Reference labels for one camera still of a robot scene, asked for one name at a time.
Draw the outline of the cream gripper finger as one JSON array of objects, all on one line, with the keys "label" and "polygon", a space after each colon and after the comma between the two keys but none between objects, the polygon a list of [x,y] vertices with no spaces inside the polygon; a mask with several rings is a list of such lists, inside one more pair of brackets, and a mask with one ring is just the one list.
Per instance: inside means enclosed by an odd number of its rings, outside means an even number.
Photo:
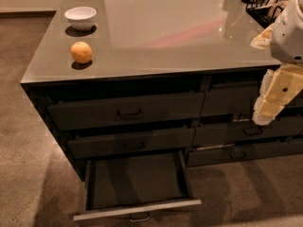
[{"label": "cream gripper finger", "polygon": [[303,67],[283,63],[276,71],[268,69],[254,105],[253,121],[267,126],[303,90]]},{"label": "cream gripper finger", "polygon": [[273,26],[269,25],[257,37],[255,37],[252,40],[250,46],[256,49],[269,48],[271,44],[272,32],[273,32]]}]

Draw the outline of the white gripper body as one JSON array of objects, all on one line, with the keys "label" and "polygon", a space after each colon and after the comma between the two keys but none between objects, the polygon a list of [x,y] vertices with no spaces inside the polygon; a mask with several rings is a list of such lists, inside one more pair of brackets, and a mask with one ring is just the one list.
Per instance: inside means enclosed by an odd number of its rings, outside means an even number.
[{"label": "white gripper body", "polygon": [[303,65],[303,0],[291,0],[277,16],[270,47],[273,58]]}]

